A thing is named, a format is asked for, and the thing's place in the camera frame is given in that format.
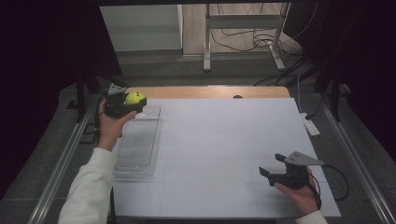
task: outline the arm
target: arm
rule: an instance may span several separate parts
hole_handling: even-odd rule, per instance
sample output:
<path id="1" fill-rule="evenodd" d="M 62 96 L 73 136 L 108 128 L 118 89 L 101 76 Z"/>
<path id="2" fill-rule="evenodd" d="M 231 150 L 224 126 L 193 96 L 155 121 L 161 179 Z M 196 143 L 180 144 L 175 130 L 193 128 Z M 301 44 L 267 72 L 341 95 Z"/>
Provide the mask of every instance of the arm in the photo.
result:
<path id="1" fill-rule="evenodd" d="M 59 223 L 106 223 L 114 181 L 112 171 L 117 162 L 116 155 L 111 151 L 123 125 L 133 119 L 136 112 L 113 119 L 101 111 L 104 111 L 104 102 L 99 106 L 101 138 L 98 147 L 93 150 L 90 161 L 79 169 L 59 216 Z"/>
<path id="2" fill-rule="evenodd" d="M 306 169 L 309 174 L 312 174 L 311 169 L 308 167 Z M 311 175 L 309 176 L 309 182 L 312 186 L 315 186 L 314 179 Z M 327 224 L 326 219 L 324 219 L 323 215 L 320 213 L 320 210 L 318 210 L 314 194 L 307 186 L 304 186 L 301 189 L 289 189 L 284 185 L 275 183 L 275 187 L 291 197 L 291 199 L 294 201 L 294 204 L 304 214 L 304 217 L 296 219 L 298 224 Z"/>

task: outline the transparent tray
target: transparent tray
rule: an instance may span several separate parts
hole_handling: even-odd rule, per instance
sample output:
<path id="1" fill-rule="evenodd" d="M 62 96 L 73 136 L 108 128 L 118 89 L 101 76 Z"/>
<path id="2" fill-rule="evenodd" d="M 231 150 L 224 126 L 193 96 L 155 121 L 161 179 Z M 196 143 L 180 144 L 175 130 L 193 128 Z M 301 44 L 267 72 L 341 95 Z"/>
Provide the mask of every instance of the transparent tray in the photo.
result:
<path id="1" fill-rule="evenodd" d="M 161 108 L 145 106 L 124 125 L 122 137 L 114 146 L 118 156 L 113 174 L 116 178 L 136 178 L 154 174 L 161 135 Z"/>

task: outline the white sweater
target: white sweater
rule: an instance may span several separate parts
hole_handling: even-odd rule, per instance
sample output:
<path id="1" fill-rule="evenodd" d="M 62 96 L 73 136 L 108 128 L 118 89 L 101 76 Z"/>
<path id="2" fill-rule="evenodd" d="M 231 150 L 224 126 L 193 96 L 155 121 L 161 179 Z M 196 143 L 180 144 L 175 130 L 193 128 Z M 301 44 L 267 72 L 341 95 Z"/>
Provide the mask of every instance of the white sweater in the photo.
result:
<path id="1" fill-rule="evenodd" d="M 90 161 L 81 166 L 70 187 L 58 223 L 106 223 L 110 205 L 112 174 L 117 157 L 96 147 Z M 320 211 L 296 219 L 298 224 L 326 224 Z"/>

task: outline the power strip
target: power strip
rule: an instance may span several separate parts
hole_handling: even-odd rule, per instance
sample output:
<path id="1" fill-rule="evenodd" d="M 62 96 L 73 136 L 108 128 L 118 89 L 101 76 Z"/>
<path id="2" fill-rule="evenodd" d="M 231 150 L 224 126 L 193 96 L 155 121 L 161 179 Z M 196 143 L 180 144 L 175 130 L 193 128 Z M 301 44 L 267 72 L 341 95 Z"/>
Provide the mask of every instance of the power strip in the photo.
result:
<path id="1" fill-rule="evenodd" d="M 306 119 L 305 117 L 306 117 L 306 113 L 301 113 L 301 119 L 303 120 L 303 123 L 309 135 L 311 136 L 320 135 L 320 132 L 317 129 L 317 126 L 315 126 L 314 122 L 312 122 L 311 119 Z"/>

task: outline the yellow-green object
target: yellow-green object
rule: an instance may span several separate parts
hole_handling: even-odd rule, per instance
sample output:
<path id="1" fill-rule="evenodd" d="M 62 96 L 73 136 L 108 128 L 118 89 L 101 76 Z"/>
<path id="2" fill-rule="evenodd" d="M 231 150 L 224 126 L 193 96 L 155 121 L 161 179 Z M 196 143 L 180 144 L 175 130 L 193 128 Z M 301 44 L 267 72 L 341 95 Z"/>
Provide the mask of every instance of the yellow-green object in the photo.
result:
<path id="1" fill-rule="evenodd" d="M 134 91 L 129 93 L 126 98 L 125 98 L 125 104 L 126 105 L 135 105 L 135 104 L 139 104 L 139 102 L 141 100 L 143 100 L 144 98 L 146 98 L 146 96 L 138 91 Z"/>

